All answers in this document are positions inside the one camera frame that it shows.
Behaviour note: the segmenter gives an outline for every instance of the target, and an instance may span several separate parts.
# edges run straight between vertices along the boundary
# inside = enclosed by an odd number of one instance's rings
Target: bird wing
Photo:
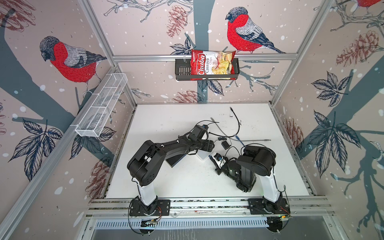
[[[236,33],[240,35],[241,38],[252,41],[260,36],[263,33],[263,30],[254,24],[251,18],[248,18],[247,23],[244,26],[235,28]]]
[[[87,51],[84,48],[72,47],[64,43],[68,52],[68,57],[64,61],[64,64],[70,68],[82,68],[86,66]]]

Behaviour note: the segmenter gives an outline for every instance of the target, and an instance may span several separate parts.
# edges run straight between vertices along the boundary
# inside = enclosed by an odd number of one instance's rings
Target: small black box
[[[230,147],[230,145],[227,143],[227,141],[223,141],[223,142],[221,143],[221,146],[223,146],[223,148],[224,148],[225,150],[227,150],[227,149]]]

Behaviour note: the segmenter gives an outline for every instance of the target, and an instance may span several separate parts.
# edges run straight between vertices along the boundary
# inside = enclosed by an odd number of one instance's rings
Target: black mounting plate
[[[170,200],[159,199],[157,200],[157,206],[160,207],[162,216],[169,216]],[[132,199],[131,210],[129,211],[129,215],[132,217],[146,216],[144,212],[145,210],[141,206],[140,200],[138,200],[137,198]],[[156,209],[151,216],[160,216],[159,210]]]
[[[264,210],[264,203],[263,198],[255,198],[255,199],[248,199],[248,206],[249,210],[251,211],[251,215],[260,215],[260,214],[270,214]],[[285,198],[281,199],[280,206],[285,210],[281,209],[280,207],[278,209],[274,209],[272,214],[281,214],[281,215],[287,215],[287,212],[290,212],[290,208],[286,207],[288,206],[287,200]]]

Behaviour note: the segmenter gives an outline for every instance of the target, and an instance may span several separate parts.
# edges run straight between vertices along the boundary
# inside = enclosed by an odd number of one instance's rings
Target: gray floor
[[[280,233],[273,234],[266,228],[195,228],[156,230],[143,237],[131,229],[95,230],[92,240],[332,240],[323,217],[294,217]]]

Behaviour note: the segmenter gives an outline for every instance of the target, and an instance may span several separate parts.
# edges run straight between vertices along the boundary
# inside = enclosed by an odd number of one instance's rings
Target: bird head
[[[233,23],[238,16],[243,14],[248,14],[248,11],[244,7],[235,7],[228,12],[227,16],[225,17],[225,20],[228,20],[230,23]]]
[[[56,60],[53,48],[59,42],[60,41],[53,36],[48,36],[41,41],[40,51],[41,51],[41,56],[43,57],[44,61],[46,61],[48,59],[51,61]]]

